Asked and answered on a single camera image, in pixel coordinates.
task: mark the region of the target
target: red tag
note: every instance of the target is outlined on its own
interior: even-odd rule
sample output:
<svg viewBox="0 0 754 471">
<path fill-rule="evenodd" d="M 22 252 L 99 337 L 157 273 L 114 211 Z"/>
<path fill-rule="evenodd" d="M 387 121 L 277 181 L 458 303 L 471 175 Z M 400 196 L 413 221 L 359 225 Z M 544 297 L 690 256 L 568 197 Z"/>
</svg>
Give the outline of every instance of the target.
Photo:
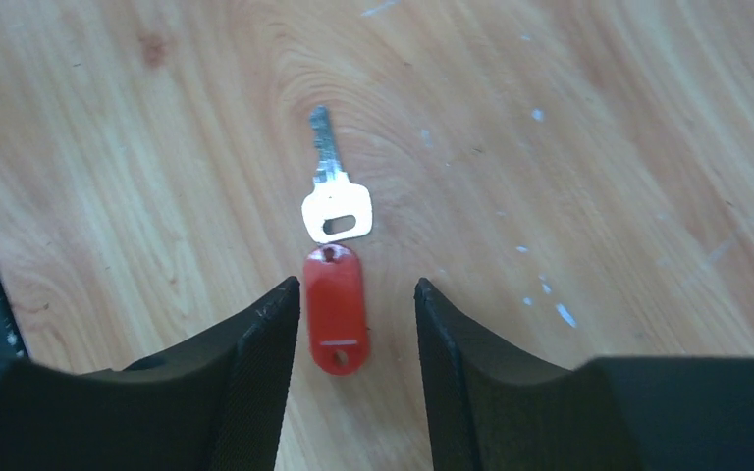
<svg viewBox="0 0 754 471">
<path fill-rule="evenodd" d="M 359 259 L 347 247 L 323 245 L 304 261 L 310 353 L 332 375 L 349 375 L 368 357 L 368 328 Z"/>
</svg>

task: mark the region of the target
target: wooden table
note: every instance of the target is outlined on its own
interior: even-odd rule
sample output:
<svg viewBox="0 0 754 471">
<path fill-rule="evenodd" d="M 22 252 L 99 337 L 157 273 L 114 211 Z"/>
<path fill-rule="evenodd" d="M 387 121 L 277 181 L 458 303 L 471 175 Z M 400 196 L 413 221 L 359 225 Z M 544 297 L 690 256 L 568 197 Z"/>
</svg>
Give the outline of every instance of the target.
<svg viewBox="0 0 754 471">
<path fill-rule="evenodd" d="M 531 353 L 754 355 L 754 2 L 0 1 L 0 275 L 121 368 L 299 274 L 333 113 L 372 355 L 297 346 L 279 469 L 431 466 L 427 276 Z"/>
</svg>

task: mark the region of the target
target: key head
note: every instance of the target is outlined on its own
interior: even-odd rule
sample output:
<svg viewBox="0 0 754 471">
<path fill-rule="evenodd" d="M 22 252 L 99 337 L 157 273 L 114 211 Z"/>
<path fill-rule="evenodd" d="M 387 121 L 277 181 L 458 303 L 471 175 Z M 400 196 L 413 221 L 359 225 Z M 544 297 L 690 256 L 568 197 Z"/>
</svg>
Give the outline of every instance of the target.
<svg viewBox="0 0 754 471">
<path fill-rule="evenodd" d="M 345 180 L 317 184 L 301 203 L 301 215 L 307 233 L 316 243 L 365 236 L 371 232 L 373 223 L 371 194 L 365 186 Z M 325 233 L 326 222 L 345 216 L 354 217 L 353 228 L 331 235 Z"/>
</svg>

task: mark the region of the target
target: key blade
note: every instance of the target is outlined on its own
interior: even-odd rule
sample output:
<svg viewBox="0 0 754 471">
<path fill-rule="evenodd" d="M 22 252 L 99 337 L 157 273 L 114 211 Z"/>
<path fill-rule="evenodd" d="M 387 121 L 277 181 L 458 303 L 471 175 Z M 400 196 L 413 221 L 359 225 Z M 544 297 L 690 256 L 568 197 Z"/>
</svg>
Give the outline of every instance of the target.
<svg viewBox="0 0 754 471">
<path fill-rule="evenodd" d="M 316 243 L 333 243 L 365 236 L 371 232 L 373 225 L 371 194 L 361 184 L 341 181 L 320 183 L 304 198 L 301 215 L 307 233 Z M 356 219 L 353 228 L 336 234 L 325 233 L 327 221 L 345 216 Z"/>
<path fill-rule="evenodd" d="M 337 149 L 337 141 L 334 138 L 334 129 L 331 125 L 331 113 L 325 105 L 319 105 L 310 113 L 310 127 L 316 133 L 313 146 L 319 151 L 319 166 L 314 183 L 324 183 L 336 180 L 345 174 L 340 162 L 340 152 Z"/>
</svg>

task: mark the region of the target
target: white speck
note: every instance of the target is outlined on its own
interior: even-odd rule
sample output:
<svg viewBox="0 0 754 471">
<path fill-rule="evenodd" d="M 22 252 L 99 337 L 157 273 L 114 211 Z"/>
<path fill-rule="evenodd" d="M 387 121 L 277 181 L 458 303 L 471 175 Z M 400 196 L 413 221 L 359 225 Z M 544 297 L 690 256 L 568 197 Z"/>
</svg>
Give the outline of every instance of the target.
<svg viewBox="0 0 754 471">
<path fill-rule="evenodd" d="M 428 148 L 432 148 L 435 146 L 435 143 L 432 142 L 432 135 L 430 134 L 429 130 L 423 130 L 420 132 L 420 137 L 423 138 L 423 143 Z"/>
<path fill-rule="evenodd" d="M 562 316 L 563 319 L 565 319 L 565 322 L 567 322 L 571 327 L 576 327 L 576 319 L 573 318 L 573 316 L 570 315 L 569 312 L 567 312 L 567 308 L 562 304 L 557 304 L 557 312 L 560 313 L 560 316 Z"/>
<path fill-rule="evenodd" d="M 382 12 L 383 10 L 391 7 L 392 5 L 397 5 L 398 3 L 400 3 L 400 1 L 401 0 L 389 0 L 389 1 L 385 2 L 385 3 L 383 3 L 382 5 L 380 5 L 379 7 L 374 7 L 371 10 L 366 10 L 366 11 L 362 12 L 362 14 L 360 16 L 361 17 L 370 17 L 372 15 L 376 15 L 376 14 Z"/>
<path fill-rule="evenodd" d="M 322 346 L 345 346 L 345 345 L 356 345 L 359 342 L 356 340 L 325 340 L 319 342 Z"/>
</svg>

